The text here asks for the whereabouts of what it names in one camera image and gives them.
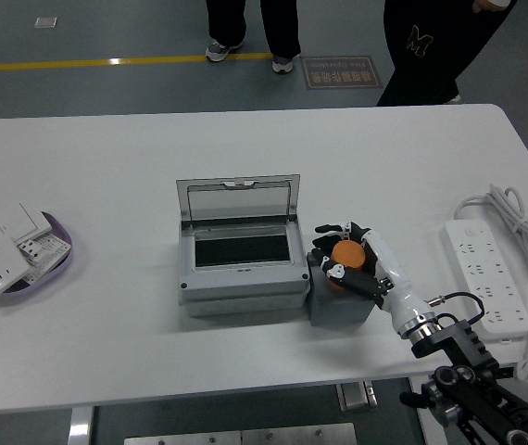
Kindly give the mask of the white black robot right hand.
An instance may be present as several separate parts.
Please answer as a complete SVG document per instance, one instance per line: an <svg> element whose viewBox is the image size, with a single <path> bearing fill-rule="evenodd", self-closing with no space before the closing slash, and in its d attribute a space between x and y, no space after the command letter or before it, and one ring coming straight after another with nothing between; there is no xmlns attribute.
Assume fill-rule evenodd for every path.
<svg viewBox="0 0 528 445"><path fill-rule="evenodd" d="M434 312L427 302L416 296L392 249L381 235L354 222L324 224L315 228L320 236L313 240L311 254L329 281L359 296L371 299L391 315L395 331L403 339L435 324ZM363 248L371 266L361 270L331 258L333 248L341 241L353 241Z"/></svg>

